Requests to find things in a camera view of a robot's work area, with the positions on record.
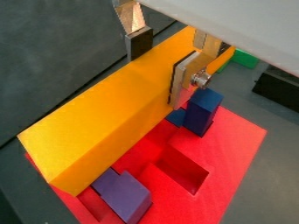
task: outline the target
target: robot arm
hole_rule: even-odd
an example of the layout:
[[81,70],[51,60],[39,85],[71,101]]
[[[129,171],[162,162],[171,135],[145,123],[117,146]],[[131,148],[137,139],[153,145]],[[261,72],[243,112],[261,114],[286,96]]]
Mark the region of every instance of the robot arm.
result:
[[296,0],[138,0],[299,77]]

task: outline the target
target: red mat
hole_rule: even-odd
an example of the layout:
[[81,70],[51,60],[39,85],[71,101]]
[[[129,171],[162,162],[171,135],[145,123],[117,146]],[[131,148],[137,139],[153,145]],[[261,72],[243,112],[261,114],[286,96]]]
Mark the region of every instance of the red mat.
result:
[[[203,138],[163,120],[114,164],[153,193],[141,223],[219,223],[266,133],[222,107]],[[91,188],[54,190],[81,223],[123,223]]]

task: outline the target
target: dark blue cube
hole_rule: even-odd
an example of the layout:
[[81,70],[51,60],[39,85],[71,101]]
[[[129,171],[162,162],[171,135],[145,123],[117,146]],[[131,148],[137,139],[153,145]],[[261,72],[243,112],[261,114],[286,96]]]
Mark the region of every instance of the dark blue cube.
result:
[[91,184],[97,192],[102,195],[107,188],[115,183],[119,175],[113,168],[109,168],[106,172],[98,177]]
[[183,126],[185,115],[185,109],[179,108],[166,117],[166,120],[181,128]]
[[198,88],[190,99],[183,126],[201,137],[213,124],[222,100],[223,95],[209,88]]
[[129,224],[139,222],[153,205],[150,191],[127,171],[103,192],[102,199]]

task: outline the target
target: black object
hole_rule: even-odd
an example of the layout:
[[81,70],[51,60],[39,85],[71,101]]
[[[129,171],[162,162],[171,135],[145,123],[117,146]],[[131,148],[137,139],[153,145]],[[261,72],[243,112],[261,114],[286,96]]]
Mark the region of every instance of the black object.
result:
[[146,26],[139,31],[126,35],[126,50],[129,61],[139,58],[154,47],[154,29]]
[[262,73],[253,91],[299,112],[299,79],[276,66]]

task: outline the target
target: rectangular cutout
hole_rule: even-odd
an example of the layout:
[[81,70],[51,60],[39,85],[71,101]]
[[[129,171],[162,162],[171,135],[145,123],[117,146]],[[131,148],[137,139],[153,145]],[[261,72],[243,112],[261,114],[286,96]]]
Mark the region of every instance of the rectangular cutout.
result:
[[197,194],[209,171],[171,146],[165,150],[155,165],[193,195]]

